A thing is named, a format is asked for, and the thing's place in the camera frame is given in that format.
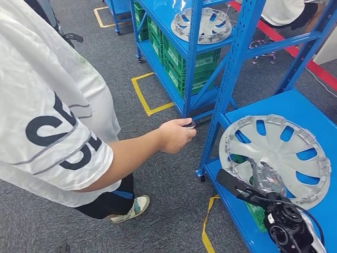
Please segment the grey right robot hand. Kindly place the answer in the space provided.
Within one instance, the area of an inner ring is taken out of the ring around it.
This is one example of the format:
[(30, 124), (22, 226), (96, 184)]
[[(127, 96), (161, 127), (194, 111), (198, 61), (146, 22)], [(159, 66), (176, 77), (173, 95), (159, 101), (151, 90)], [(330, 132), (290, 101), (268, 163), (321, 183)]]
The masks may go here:
[(283, 197), (286, 196), (283, 179), (275, 169), (264, 161), (256, 163), (252, 158), (248, 158), (247, 161), (253, 171), (250, 179), (252, 186), (263, 194), (276, 192)]

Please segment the person's right hand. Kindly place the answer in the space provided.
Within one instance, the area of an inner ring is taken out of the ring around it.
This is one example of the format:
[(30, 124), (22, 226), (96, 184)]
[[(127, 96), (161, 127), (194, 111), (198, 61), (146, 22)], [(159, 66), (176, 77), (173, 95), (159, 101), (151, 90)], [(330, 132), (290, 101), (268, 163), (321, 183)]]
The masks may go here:
[(174, 119), (162, 124), (158, 128), (159, 150), (169, 154), (179, 152), (196, 136), (197, 131), (195, 127), (188, 127), (192, 122), (191, 118), (185, 118)]

